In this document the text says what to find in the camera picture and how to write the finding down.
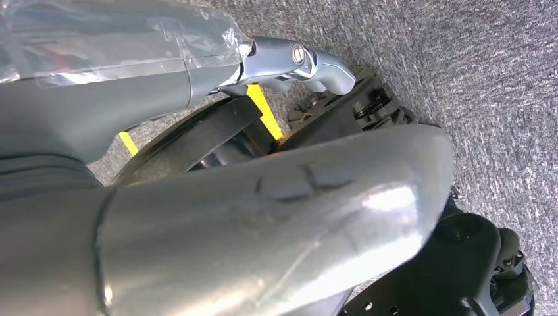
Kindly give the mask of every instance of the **gray carpet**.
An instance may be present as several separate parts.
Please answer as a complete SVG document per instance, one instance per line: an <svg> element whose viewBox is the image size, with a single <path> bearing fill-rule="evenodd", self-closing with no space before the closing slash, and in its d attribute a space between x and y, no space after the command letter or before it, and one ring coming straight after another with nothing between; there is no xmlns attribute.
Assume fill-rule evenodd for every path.
<svg viewBox="0 0 558 316"><path fill-rule="evenodd" d="M520 235L540 286L537 315L558 315L558 3L213 2L249 34L375 67L402 104L443 126L455 144L459 205ZM307 94L266 91L280 119ZM176 117L132 137L145 144ZM119 142L111 150L92 166L103 181L128 158Z"/></svg>

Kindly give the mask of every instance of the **yellow stripe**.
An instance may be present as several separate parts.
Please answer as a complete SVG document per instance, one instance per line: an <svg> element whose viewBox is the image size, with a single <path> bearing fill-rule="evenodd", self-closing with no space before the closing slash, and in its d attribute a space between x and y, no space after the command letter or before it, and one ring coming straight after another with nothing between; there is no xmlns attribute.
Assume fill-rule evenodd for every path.
<svg viewBox="0 0 558 316"><path fill-rule="evenodd" d="M255 84L250 84L248 85L248 92L246 94L252 99L252 101L254 101L254 103L256 103L258 109L262 112L262 117L260 118L262 123L265 127L267 127L273 137L278 140L281 136L283 136L283 132L277 124L261 88Z"/></svg>
<svg viewBox="0 0 558 316"><path fill-rule="evenodd" d="M135 156L138 153L138 147L136 147L136 145L134 144L134 141L130 137L129 133L120 132L118 133L118 135L120 136L122 143L124 143L124 146L128 148L130 155L132 155L132 157Z"/></svg>

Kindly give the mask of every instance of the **silver metal handle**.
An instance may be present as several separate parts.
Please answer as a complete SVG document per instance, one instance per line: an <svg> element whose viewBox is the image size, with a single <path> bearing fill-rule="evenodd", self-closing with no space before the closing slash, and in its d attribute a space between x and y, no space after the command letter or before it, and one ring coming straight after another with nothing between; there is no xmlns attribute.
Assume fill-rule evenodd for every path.
<svg viewBox="0 0 558 316"><path fill-rule="evenodd" d="M296 41L253 36L252 53L233 84L262 84L275 90L289 90L300 81L314 92L330 90L337 95L351 91L356 79L337 57L303 46Z"/></svg>

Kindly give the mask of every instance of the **screw hole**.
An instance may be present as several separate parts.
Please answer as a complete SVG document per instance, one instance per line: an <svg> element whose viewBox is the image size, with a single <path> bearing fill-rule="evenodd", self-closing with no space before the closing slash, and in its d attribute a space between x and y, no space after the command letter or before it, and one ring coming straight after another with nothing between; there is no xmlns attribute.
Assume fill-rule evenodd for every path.
<svg viewBox="0 0 558 316"><path fill-rule="evenodd" d="M395 316L395 315L399 314L399 307L391 306L388 311L389 311L390 315Z"/></svg>

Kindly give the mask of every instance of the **clear plastic bag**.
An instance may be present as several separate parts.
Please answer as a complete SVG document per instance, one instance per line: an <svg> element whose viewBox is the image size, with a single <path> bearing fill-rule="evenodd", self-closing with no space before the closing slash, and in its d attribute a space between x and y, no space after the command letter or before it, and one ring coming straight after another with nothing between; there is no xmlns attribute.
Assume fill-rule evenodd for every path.
<svg viewBox="0 0 558 316"><path fill-rule="evenodd" d="M67 86L242 62L251 39L204 1L3 0L0 83Z"/></svg>

